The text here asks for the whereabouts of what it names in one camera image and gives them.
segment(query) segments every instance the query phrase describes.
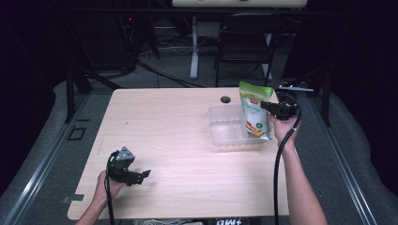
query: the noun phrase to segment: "finger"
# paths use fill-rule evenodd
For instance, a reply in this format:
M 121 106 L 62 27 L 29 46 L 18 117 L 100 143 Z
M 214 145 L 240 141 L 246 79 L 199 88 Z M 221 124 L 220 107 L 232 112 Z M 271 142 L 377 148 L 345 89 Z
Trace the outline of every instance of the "finger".
M 270 122 L 272 122 L 272 124 L 274 124 L 275 121 L 277 120 L 277 118 L 272 114 L 268 114 L 267 118 Z

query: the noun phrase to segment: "black cable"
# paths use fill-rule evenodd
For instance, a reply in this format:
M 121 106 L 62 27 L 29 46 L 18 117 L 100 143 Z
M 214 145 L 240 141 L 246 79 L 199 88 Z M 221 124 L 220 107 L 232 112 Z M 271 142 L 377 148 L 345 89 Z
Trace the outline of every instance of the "black cable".
M 190 43 L 192 45 L 191 40 L 188 37 L 183 37 L 183 36 L 174 36 L 169 39 L 161 40 L 158 43 L 160 45 L 168 45 L 168 44 L 172 44 L 175 42 Z
M 109 219 L 111 220 L 112 225 L 115 225 L 115 217 L 114 217 L 114 207 L 112 205 L 111 184 L 109 181 L 108 171 L 109 171 L 109 167 L 110 167 L 111 158 L 115 157 L 116 154 L 117 154 L 117 152 L 114 152 L 108 158 L 108 162 L 106 163 L 106 177 L 104 180 L 104 186 L 105 186 L 105 190 L 106 190 L 106 198 L 108 200 Z
M 178 84 L 180 84 L 180 85 L 182 85 L 184 87 L 189 87 L 189 85 L 196 86 L 196 87 L 204 87 L 204 86 L 196 84 L 196 83 L 186 82 L 186 81 L 184 81 L 182 79 L 179 79 L 177 77 L 174 77 L 174 76 L 172 76 L 170 74 L 166 74 L 166 73 L 164 73 L 162 71 L 159 71 L 159 70 L 157 70 L 157 69 L 155 69 L 155 68 L 153 68 L 153 67 L 151 67 L 151 66 L 149 66 L 149 65 L 147 65 L 147 64 L 145 64 L 143 62 L 141 62 L 140 60 L 138 60 L 137 65 L 142 67 L 142 68 L 147 69 L 150 72 L 155 73 L 158 76 L 161 76 L 163 78 L 167 78 L 167 79 L 169 79 L 169 80 L 171 80 L 171 81 L 173 81 L 175 83 L 178 83 Z
M 278 173 L 279 173 L 279 163 L 281 160 L 282 151 L 284 149 L 284 145 L 286 144 L 287 140 L 289 140 L 290 136 L 292 136 L 293 132 L 297 130 L 299 126 L 299 122 L 301 121 L 301 107 L 299 106 L 298 102 L 293 98 L 286 94 L 282 94 L 284 97 L 288 97 L 295 102 L 298 106 L 298 115 L 295 124 L 292 128 L 287 132 L 286 136 L 284 136 L 281 144 L 279 145 L 278 152 L 275 158 L 275 167 L 274 167 L 274 179 L 273 179 L 273 199 L 274 199 L 274 217 L 275 217 L 275 225 L 279 225 L 279 212 L 278 212 Z

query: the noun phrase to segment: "snack bag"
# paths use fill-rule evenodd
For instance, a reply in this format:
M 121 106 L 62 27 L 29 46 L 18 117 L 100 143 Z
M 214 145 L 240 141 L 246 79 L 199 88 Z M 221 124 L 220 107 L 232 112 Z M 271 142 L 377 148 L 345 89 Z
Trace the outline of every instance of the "snack bag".
M 274 90 L 271 87 L 255 86 L 240 82 L 239 93 L 246 129 L 257 137 L 270 140 L 271 126 L 268 112 L 261 108 L 261 101 L 269 102 Z

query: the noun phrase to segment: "wire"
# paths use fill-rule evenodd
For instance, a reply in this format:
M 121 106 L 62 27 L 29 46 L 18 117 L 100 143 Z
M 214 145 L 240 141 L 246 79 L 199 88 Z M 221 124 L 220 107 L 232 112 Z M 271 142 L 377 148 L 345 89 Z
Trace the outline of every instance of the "wire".
M 112 225 L 115 225 L 115 217 L 114 217 L 114 207 L 112 205 L 111 184 L 109 181 L 109 167 L 110 167 L 111 158 L 113 158 L 116 154 L 117 152 L 113 152 L 108 158 L 108 162 L 106 163 L 106 176 L 105 180 L 103 181 L 106 190 L 106 198 L 108 200 L 109 219 L 111 220 Z
M 204 87 L 204 86 L 196 84 L 196 83 L 186 82 L 186 81 L 184 81 L 182 79 L 179 79 L 179 78 L 177 78 L 177 77 L 175 77 L 173 75 L 166 74 L 166 73 L 164 73 L 162 71 L 159 71 L 159 70 L 157 70 L 157 69 L 155 69 L 155 68 L 153 68 L 153 67 L 151 67 L 151 66 L 149 66 L 149 65 L 147 65 L 147 64 L 145 64 L 143 62 L 141 62 L 140 60 L 138 60 L 137 65 L 142 67 L 142 68 L 147 69 L 150 72 L 155 73 L 158 76 L 167 78 L 167 79 L 169 79 L 169 80 L 171 80 L 171 81 L 173 81 L 175 83 L 178 83 L 178 84 L 180 84 L 180 85 L 182 85 L 184 87 L 189 87 L 189 85 L 196 86 L 196 87 Z
M 187 21 L 186 17 L 184 17 L 184 21 L 185 21 L 185 24 L 188 26 L 188 29 L 190 29 L 190 31 L 192 33 L 192 29 L 191 29 L 190 23 Z
M 278 152 L 275 158 L 275 167 L 274 167 L 274 179 L 273 179 L 273 199 L 274 199 L 274 217 L 275 217 L 275 225 L 279 225 L 279 212 L 278 212 L 278 173 L 279 173 L 279 163 L 281 160 L 282 151 L 284 149 L 284 145 L 287 140 L 289 140 L 290 136 L 292 136 L 293 132 L 296 131 L 299 126 L 299 122 L 301 121 L 301 107 L 298 102 L 293 98 L 286 94 L 282 94 L 284 97 L 288 97 L 295 102 L 298 106 L 298 115 L 295 124 L 292 128 L 287 132 L 286 136 L 284 136 L 281 144 L 279 145 Z
M 184 42 L 184 43 L 191 43 L 191 38 L 183 37 L 183 36 L 172 36 L 171 38 L 160 40 L 158 44 L 169 44 L 172 42 Z
M 174 47 L 172 44 L 167 44 L 167 45 L 170 46 L 170 49 L 172 49 L 175 53 L 181 54 L 181 55 L 190 53 L 193 50 L 193 46 L 190 46 L 190 47 Z M 185 51 L 185 52 L 179 52 L 179 51 L 176 50 L 176 48 L 189 48 L 189 49 L 187 51 Z

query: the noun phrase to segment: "table surface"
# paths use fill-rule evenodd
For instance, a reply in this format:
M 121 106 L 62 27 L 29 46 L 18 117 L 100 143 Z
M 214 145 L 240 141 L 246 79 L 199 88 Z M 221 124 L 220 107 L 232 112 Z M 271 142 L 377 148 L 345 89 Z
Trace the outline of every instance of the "table surface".
M 98 174 L 123 146 L 136 156 L 130 171 L 151 174 L 113 200 L 115 218 L 228 218 L 273 215 L 277 142 L 215 146 L 208 108 L 220 98 L 240 103 L 238 88 L 119 89 L 114 91 L 86 162 L 68 217 L 91 203 Z M 279 212 L 288 215 L 284 166 Z M 108 218 L 105 209 L 99 218 Z
M 305 8 L 307 0 L 173 0 L 174 7 Z

